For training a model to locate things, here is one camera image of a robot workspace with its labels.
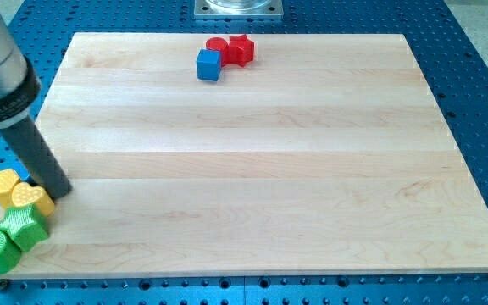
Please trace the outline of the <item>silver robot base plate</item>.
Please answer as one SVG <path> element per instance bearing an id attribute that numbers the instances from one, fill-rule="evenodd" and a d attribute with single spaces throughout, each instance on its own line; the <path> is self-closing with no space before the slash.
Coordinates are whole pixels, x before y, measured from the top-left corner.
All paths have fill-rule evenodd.
<path id="1" fill-rule="evenodd" d="M 282 0 L 195 0 L 196 19 L 282 19 Z"/>

